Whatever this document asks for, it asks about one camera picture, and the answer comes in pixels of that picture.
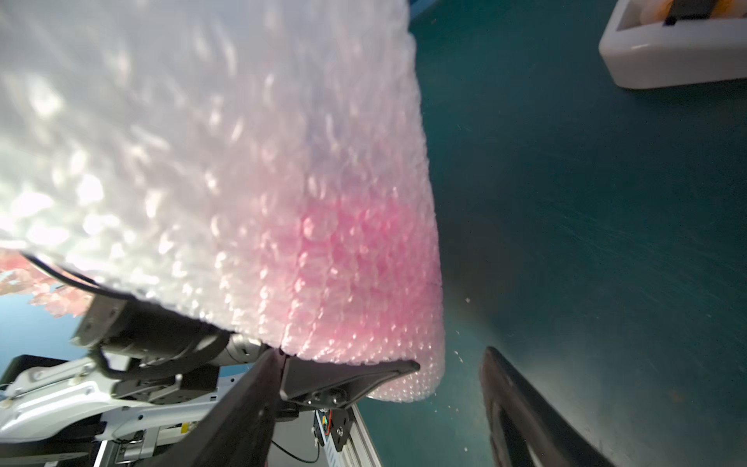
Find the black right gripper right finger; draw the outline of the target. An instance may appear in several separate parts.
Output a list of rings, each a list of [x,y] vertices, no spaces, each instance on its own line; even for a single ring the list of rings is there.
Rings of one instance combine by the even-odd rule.
[[[489,441],[497,466],[610,466],[496,348],[480,364]]]

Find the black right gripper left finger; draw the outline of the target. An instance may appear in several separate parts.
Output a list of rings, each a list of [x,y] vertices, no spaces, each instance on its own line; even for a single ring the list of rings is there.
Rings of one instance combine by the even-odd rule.
[[[268,350],[159,466],[264,466],[274,435],[284,356]]]

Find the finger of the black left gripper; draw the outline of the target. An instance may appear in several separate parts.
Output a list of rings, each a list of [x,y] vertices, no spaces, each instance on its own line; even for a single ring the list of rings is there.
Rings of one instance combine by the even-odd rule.
[[[312,409],[347,409],[381,385],[420,370],[412,360],[375,365],[285,361],[280,383],[283,401]]]

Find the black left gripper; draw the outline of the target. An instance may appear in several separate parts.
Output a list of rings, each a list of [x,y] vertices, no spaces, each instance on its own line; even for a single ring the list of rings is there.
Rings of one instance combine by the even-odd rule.
[[[268,347],[159,305],[97,296],[72,344],[115,384],[114,397],[202,397],[220,369],[255,362]]]

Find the pink plastic wine glass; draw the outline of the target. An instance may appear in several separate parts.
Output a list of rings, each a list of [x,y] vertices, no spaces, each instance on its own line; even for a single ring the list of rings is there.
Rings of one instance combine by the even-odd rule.
[[[443,292],[430,198],[315,202],[296,225],[269,231],[277,264],[259,268],[255,332],[321,363],[412,360],[440,371]]]

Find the clear bubble wrap sheet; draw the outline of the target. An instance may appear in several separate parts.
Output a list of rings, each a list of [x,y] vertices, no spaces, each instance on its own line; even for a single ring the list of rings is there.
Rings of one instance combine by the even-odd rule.
[[[409,25],[405,1],[3,2],[2,247],[263,342],[269,231],[343,197],[435,211]]]

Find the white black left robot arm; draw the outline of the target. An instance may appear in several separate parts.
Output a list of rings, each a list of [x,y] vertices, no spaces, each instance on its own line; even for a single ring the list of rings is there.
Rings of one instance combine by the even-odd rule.
[[[351,366],[290,356],[137,300],[96,297],[73,342],[85,358],[17,357],[2,383],[1,462],[66,461],[99,442],[110,461],[151,455],[162,428],[185,434],[163,466],[263,466],[278,422],[342,412],[417,372],[412,360]]]

